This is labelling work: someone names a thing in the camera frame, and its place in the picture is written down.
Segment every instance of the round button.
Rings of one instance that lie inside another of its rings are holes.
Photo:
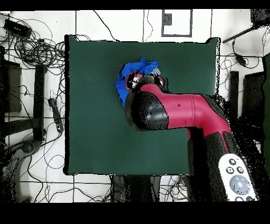
[[[247,201],[255,201],[255,199],[253,199],[252,197],[248,196],[247,197]]]
[[[229,160],[229,163],[230,163],[230,165],[235,165],[235,164],[236,164],[236,161],[235,161],[233,158],[231,158],[231,159]]]
[[[231,167],[228,167],[228,168],[226,169],[226,172],[227,172],[228,174],[233,174],[233,173],[234,173],[234,169],[231,168]]]
[[[241,197],[237,197],[237,198],[235,199],[235,201],[244,201],[244,199],[241,198]]]
[[[242,173],[244,173],[244,170],[242,169],[242,167],[238,167],[238,168],[236,168],[236,170],[238,171],[238,173],[240,173],[240,174],[242,174]]]
[[[237,194],[246,195],[250,191],[250,184],[245,177],[235,175],[230,179],[230,188]]]

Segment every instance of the control panel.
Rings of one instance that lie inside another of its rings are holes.
[[[257,201],[254,187],[244,161],[235,154],[225,154],[218,168],[228,196],[228,201]]]

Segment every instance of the green mat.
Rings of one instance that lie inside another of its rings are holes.
[[[70,35],[68,174],[187,174],[186,129],[133,130],[113,84],[125,63],[146,57],[159,62],[171,92],[211,95],[218,45],[218,38],[203,44],[87,42]]]

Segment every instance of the blue cloth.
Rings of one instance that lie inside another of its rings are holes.
[[[146,62],[145,57],[141,58],[140,62],[127,63],[124,65],[123,69],[118,74],[117,82],[114,84],[123,107],[129,93],[126,88],[126,79],[128,75],[135,72],[147,75],[152,73],[158,65],[159,63],[157,61]]]

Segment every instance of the floor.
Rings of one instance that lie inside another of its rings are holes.
[[[142,42],[200,42],[204,43],[210,37],[219,37],[221,41],[237,34],[249,27],[250,10],[193,10],[193,23],[192,23],[192,37],[161,37],[161,10],[131,10],[131,11],[100,11],[97,13],[103,19],[104,23],[110,28],[110,31],[115,39],[120,41],[139,41]],[[185,10],[165,10],[165,13],[172,13],[173,15],[187,14]],[[84,34],[90,37],[91,40],[112,40],[110,32],[102,24],[101,20],[94,13],[94,11],[33,11],[33,12],[17,12],[11,13],[11,16],[21,20],[25,20],[37,32],[41,38],[53,40],[55,43],[62,42],[65,34]],[[0,15],[0,26],[3,27],[6,17]],[[184,27],[189,23],[189,18],[182,17],[183,32]],[[0,36],[4,36],[5,31],[0,29]],[[261,28],[254,32],[247,33],[235,41],[235,51],[241,55],[254,55],[262,56],[269,53],[269,33],[266,28]],[[85,37],[79,36],[80,40],[86,40]],[[232,42],[221,44],[220,46],[220,83],[224,82],[227,77],[226,67],[232,70],[239,71],[239,109],[238,114],[241,114],[242,106],[242,87],[243,78],[246,74],[263,71],[261,58],[248,58],[250,67],[247,69],[236,63],[234,58],[227,57],[226,64],[222,63],[225,56],[232,53]],[[6,59],[14,61],[15,52],[10,51],[5,55]],[[15,59],[21,67],[25,69],[25,65],[18,59]],[[57,68],[51,70],[54,74],[61,71]],[[22,85],[27,86],[30,93],[34,92],[34,70],[22,71]],[[45,97],[53,97],[57,92],[60,82],[60,76],[47,73],[45,77]],[[227,97],[228,83],[220,85],[219,94]],[[61,116],[64,116],[64,102],[65,95],[62,94],[62,101],[59,100],[58,107],[61,108]],[[21,100],[27,112],[33,116],[33,97],[29,95],[21,95]],[[53,122],[53,114],[49,106],[45,105],[44,108],[44,127],[48,128],[47,142],[57,137],[57,131]],[[6,121],[23,119],[27,116],[26,111],[22,108],[20,113],[6,114]],[[26,135],[25,139],[31,138],[31,130],[24,131],[18,134],[11,135],[6,138],[6,144],[13,145],[21,141]],[[50,202],[88,202],[94,201],[89,197],[101,196],[104,197],[110,188],[110,179],[106,175],[93,175],[93,174],[77,174],[75,176],[66,176],[63,174],[62,167],[64,164],[64,150],[65,150],[65,137],[64,135],[57,139],[54,143],[49,143],[45,147],[33,155],[31,162],[30,173],[37,179],[44,182],[44,187],[37,197],[37,202],[46,202],[44,198],[47,190],[50,190]],[[27,173],[27,166],[29,165],[30,158],[28,157],[22,165],[20,186],[23,195],[31,195],[32,202],[41,190],[41,184],[35,179],[31,178]],[[178,176],[165,175],[161,178],[160,201],[172,201],[172,197],[167,197],[167,190],[171,188],[177,181]],[[183,199],[186,195],[185,188],[178,188],[179,199]]]

